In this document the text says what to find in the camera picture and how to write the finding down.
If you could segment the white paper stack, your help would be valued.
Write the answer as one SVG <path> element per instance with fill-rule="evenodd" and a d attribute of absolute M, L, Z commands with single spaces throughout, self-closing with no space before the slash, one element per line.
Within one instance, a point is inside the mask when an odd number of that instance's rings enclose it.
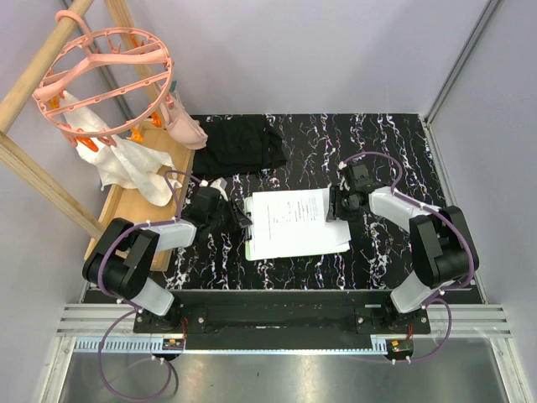
<path fill-rule="evenodd" d="M 285 231 L 303 231 L 326 223 L 328 189 L 261 191 L 252 195 L 257 237 L 275 240 Z"/>

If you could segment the green clipboard folder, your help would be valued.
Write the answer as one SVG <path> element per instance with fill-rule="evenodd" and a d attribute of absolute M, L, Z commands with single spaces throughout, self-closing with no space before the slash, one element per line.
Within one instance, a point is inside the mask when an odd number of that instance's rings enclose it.
<path fill-rule="evenodd" d="M 249 196 L 244 200 L 244 212 L 247 218 L 252 222 L 245 230 L 245 257 L 248 261 L 258 259 L 256 252 L 256 231 L 258 230 L 258 220 L 254 214 L 253 197 Z"/>

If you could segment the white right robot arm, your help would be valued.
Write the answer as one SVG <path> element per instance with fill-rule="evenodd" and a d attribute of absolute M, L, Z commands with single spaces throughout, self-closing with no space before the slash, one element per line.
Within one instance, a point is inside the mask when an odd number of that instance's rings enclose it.
<path fill-rule="evenodd" d="M 390 221 L 409 235 L 413 271 L 389 295 L 381 323 L 401 332 L 411 312 L 446 290 L 467 286 L 479 261 L 467 221 L 456 206 L 434 207 L 374 181 L 364 164 L 341 163 L 341 183 L 329 187 L 328 222 L 357 222 L 365 213 Z"/>

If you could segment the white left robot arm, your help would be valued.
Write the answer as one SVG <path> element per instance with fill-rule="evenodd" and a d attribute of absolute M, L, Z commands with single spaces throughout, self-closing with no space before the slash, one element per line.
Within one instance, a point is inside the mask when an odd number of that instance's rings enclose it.
<path fill-rule="evenodd" d="M 152 323 L 173 332 L 181 321 L 180 303 L 150 278 L 154 256 L 205 242 L 213 233 L 253 225 L 251 217 L 220 187 L 202 187 L 179 217 L 135 224 L 115 218 L 97 241 L 82 268 L 85 280 L 107 296 L 152 313 Z"/>

